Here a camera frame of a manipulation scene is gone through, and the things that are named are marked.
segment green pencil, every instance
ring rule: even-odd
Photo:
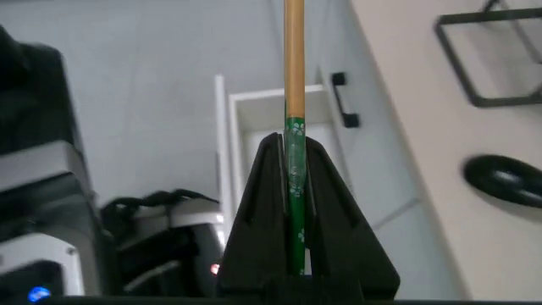
[[[305,273],[304,0],[285,0],[285,154],[290,207],[291,273]]]

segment gray floor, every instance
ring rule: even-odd
[[[268,1],[0,1],[15,39],[65,56],[99,203],[182,187],[218,196],[213,76],[281,87]]]

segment black wire rack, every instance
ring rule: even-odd
[[[468,97],[469,102],[479,108],[518,106],[542,103],[542,80],[532,91],[516,97],[483,97],[481,96],[467,74],[462,61],[445,33],[446,25],[477,24],[493,21],[510,21],[512,29],[518,35],[526,49],[529,58],[535,64],[542,64],[542,54],[536,48],[525,30],[519,24],[521,19],[542,19],[542,8],[510,9],[504,0],[489,0],[479,12],[465,14],[441,15],[434,27],[440,45],[445,51],[457,78]]]

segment red light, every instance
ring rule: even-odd
[[[217,263],[214,263],[211,265],[211,273],[214,275],[218,274],[218,270],[220,269],[220,265]]]

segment mouse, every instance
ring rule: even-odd
[[[542,208],[542,170],[515,158],[475,156],[463,165],[463,178],[492,197]]]

